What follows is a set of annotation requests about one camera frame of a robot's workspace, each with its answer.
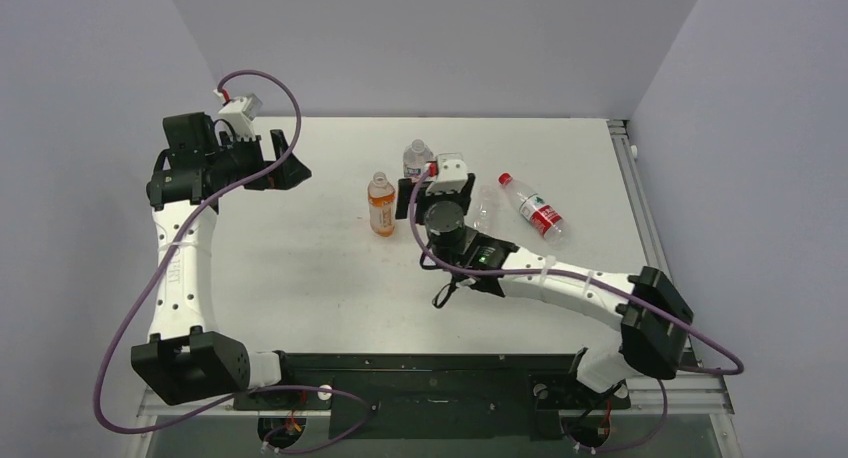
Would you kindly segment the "clear crushed bottle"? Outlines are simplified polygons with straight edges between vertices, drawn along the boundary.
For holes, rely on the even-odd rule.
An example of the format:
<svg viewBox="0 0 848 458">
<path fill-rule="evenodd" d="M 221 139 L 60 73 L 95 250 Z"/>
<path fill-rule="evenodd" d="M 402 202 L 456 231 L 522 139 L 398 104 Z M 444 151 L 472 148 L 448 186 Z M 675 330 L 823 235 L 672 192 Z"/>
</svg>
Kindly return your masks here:
<svg viewBox="0 0 848 458">
<path fill-rule="evenodd" d="M 500 216 L 501 192 L 493 186 L 483 185 L 473 205 L 472 226 L 481 233 L 493 234 Z"/>
</svg>

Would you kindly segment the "clear blue-label bottle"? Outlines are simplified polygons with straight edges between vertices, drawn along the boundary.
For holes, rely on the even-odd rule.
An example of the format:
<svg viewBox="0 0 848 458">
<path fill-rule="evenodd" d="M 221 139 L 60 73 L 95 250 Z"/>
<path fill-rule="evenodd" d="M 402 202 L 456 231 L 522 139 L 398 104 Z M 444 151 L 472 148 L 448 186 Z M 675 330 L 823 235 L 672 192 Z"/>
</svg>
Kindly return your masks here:
<svg viewBox="0 0 848 458">
<path fill-rule="evenodd" d="M 421 139 L 413 140 L 402 156 L 403 177 L 416 181 L 420 178 L 428 163 L 434 159 L 434 153 Z"/>
</svg>

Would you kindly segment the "orange tea bottle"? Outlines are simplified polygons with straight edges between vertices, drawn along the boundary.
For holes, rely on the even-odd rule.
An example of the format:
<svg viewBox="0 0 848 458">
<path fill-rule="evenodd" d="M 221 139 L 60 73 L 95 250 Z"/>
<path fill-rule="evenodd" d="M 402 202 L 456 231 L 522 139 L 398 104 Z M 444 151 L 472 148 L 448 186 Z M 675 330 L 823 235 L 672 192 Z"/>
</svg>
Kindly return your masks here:
<svg viewBox="0 0 848 458">
<path fill-rule="evenodd" d="M 394 205 L 396 189 L 383 172 L 376 172 L 367 187 L 369 220 L 379 236 L 391 236 L 395 230 Z"/>
</svg>

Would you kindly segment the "red-cap water bottle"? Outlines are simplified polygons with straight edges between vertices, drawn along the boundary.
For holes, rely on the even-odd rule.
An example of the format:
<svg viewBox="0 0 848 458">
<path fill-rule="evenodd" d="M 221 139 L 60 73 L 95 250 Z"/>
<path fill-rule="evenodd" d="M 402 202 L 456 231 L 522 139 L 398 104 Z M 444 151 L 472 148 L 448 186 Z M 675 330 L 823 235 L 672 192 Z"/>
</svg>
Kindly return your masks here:
<svg viewBox="0 0 848 458">
<path fill-rule="evenodd" d="M 498 183 L 510 206 L 516 209 L 540 237 L 552 246 L 564 243 L 565 223 L 562 216 L 534 188 L 509 173 L 502 173 L 498 177 Z"/>
</svg>

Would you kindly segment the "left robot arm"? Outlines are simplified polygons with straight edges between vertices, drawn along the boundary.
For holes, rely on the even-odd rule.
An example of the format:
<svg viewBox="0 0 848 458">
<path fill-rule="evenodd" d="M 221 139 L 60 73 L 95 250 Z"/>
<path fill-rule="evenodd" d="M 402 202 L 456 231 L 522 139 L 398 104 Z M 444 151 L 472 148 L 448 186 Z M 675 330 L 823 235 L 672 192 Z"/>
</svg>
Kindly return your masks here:
<svg viewBox="0 0 848 458">
<path fill-rule="evenodd" d="M 274 161 L 258 135 L 236 138 L 235 121 L 216 132 L 202 112 L 166 117 L 166 148 L 146 194 L 159 244 L 155 309 L 146 343 L 131 366 L 165 403 L 183 404 L 259 388 L 272 407 L 291 405 L 298 380 L 278 352 L 251 352 L 219 332 L 212 303 L 212 242 L 223 190 L 290 190 L 312 175 L 280 129 L 270 132 Z"/>
</svg>

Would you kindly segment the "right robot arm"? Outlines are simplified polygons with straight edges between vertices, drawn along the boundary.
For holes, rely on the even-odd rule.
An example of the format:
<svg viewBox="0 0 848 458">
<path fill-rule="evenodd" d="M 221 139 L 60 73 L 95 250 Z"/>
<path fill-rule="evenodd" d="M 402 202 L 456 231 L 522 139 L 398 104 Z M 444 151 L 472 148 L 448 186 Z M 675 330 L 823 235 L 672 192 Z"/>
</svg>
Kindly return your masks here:
<svg viewBox="0 0 848 458">
<path fill-rule="evenodd" d="M 672 380 L 681 369 L 693 312 L 670 278 L 645 266 L 635 274 L 588 270 L 536 254 L 466 225 L 474 176 L 445 194 L 431 180 L 399 180 L 396 217 L 424 226 L 424 269 L 450 273 L 450 291 L 467 287 L 501 298 L 525 298 L 593 319 L 618 333 L 581 350 L 564 378 L 566 396 L 588 405 L 620 382 L 644 375 Z"/>
</svg>

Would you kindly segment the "aluminium frame rail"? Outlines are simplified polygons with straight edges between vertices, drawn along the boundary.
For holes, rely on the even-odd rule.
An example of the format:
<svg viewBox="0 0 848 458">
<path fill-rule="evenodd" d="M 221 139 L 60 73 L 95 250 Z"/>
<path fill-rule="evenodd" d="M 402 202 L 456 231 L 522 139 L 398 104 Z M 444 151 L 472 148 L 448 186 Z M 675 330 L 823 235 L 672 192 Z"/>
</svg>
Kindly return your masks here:
<svg viewBox="0 0 848 458">
<path fill-rule="evenodd" d="M 607 121 L 640 243 L 647 264 L 662 270 L 669 279 L 672 279 L 645 189 L 639 176 L 635 148 L 629 139 L 626 125 L 625 120 L 611 119 Z M 705 414 L 734 413 L 732 399 L 726 381 L 722 377 L 679 371 L 674 380 L 666 381 L 666 387 L 669 390 L 670 403 L 679 411 Z"/>
</svg>

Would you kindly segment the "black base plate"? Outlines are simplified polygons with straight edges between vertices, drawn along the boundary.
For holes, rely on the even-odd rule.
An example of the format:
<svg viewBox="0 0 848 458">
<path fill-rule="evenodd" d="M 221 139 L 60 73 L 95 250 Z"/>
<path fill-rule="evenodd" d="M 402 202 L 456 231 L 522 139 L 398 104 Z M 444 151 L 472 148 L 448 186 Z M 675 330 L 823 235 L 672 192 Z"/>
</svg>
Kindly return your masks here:
<svg viewBox="0 0 848 458">
<path fill-rule="evenodd" d="M 608 410 L 626 410 L 623 388 L 595 393 L 576 379 L 575 358 L 557 354 L 315 354 L 282 358 L 285 390 L 239 394 L 238 411 L 288 416 L 304 431 L 324 412 L 335 437 L 361 439 L 489 439 L 526 436 L 558 440 L 561 420 L 579 429 Z"/>
</svg>

